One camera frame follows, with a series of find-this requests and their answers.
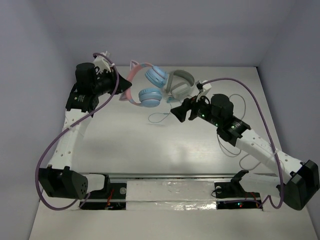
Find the pink blue cat-ear headphones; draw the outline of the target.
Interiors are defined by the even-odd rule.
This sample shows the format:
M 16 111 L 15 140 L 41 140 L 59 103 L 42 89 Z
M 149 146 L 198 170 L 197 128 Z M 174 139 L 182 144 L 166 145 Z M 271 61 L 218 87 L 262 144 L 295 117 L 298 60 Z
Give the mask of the pink blue cat-ear headphones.
M 123 102 L 128 101 L 138 107 L 155 108 L 160 105 L 161 100 L 163 99 L 161 89 L 166 85 L 169 79 L 169 74 L 160 67 L 149 62 L 138 63 L 135 60 L 131 60 L 130 72 L 126 80 L 132 83 L 135 75 L 143 68 L 149 68 L 144 75 L 153 87 L 147 87 L 139 91 L 139 102 L 136 102 L 133 99 L 130 88 L 120 95 L 119 100 Z

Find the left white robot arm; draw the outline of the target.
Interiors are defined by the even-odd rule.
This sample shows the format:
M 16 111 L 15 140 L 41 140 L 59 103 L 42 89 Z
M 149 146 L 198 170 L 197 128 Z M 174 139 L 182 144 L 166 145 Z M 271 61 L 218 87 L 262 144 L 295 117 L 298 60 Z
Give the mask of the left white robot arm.
M 65 105 L 62 135 L 47 167 L 37 171 L 37 181 L 52 198 L 81 200 L 88 191 L 88 179 L 74 171 L 76 155 L 94 114 L 101 108 L 99 97 L 123 93 L 132 84 L 117 72 L 115 66 L 100 67 L 91 62 L 75 69 L 76 82 Z

